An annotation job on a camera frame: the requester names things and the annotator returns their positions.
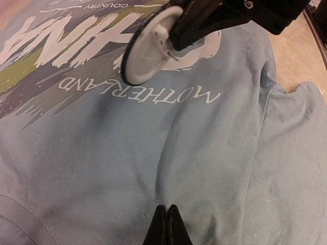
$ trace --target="beige floor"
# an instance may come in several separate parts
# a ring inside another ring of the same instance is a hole
[[[269,37],[278,82],[289,92],[301,82],[314,82],[327,102],[327,69],[305,17],[301,15],[279,36]]]

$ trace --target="black plastic bracket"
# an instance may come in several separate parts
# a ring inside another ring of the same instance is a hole
[[[184,9],[170,33],[177,51],[206,35],[255,21],[278,35],[303,11],[310,0],[170,0]]]

